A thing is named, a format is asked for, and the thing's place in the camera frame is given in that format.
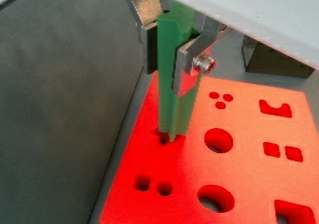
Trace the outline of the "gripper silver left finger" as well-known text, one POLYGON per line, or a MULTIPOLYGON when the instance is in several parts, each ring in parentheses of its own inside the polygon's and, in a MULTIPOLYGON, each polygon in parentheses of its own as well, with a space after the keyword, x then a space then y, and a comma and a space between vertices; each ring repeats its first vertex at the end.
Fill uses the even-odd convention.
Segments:
POLYGON ((151 74, 157 70, 157 18, 163 13, 160 0, 128 0, 128 4, 137 24, 143 71, 151 74))

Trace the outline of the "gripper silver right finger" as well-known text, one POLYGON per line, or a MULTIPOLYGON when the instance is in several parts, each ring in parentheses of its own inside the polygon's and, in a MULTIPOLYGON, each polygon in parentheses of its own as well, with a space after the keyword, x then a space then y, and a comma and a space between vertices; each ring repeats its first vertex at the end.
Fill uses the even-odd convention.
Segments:
POLYGON ((211 47, 229 32, 225 24, 199 12, 195 13, 192 28, 197 35, 191 35, 176 53, 172 89, 177 96, 195 87, 199 74, 212 71, 216 60, 211 58, 211 47))

